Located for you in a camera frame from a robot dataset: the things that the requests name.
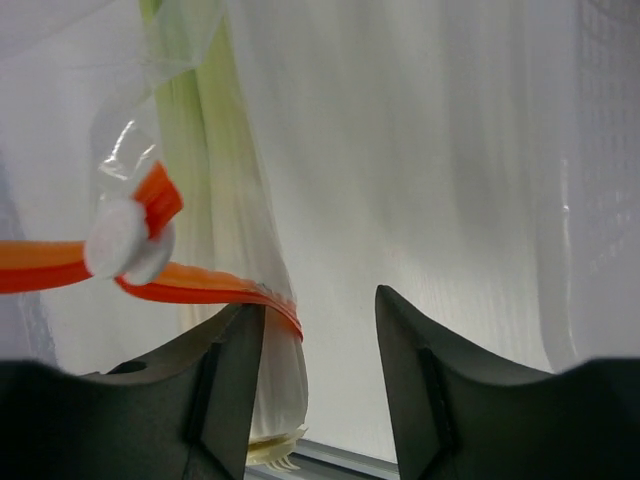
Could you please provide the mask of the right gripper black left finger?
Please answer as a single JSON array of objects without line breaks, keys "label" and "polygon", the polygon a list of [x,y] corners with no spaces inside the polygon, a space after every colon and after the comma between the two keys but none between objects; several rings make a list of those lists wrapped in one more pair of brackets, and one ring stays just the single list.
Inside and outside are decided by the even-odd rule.
[{"label": "right gripper black left finger", "polygon": [[240,479],[263,307],[230,305],[105,374],[1,365],[5,479]]}]

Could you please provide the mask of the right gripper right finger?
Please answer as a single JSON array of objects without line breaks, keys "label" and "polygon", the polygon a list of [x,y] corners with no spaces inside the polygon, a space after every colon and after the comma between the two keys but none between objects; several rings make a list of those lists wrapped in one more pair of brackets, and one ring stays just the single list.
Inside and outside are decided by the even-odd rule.
[{"label": "right gripper right finger", "polygon": [[388,286],[376,330],[403,479],[635,479],[639,362],[550,374],[447,329]]}]

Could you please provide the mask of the clear zip top bag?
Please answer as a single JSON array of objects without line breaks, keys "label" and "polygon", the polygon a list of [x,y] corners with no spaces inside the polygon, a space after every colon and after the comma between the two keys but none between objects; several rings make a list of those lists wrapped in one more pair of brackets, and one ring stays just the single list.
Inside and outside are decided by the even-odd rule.
[{"label": "clear zip top bag", "polygon": [[191,321],[202,319],[214,305],[265,308],[265,297],[235,290],[229,278],[176,262],[176,219],[184,201],[164,161],[145,72],[143,20],[124,42],[121,57],[136,66],[137,75],[106,104],[94,125],[99,194],[91,230],[82,241],[3,241],[2,292],[44,291],[104,278],[131,296],[185,305]]}]

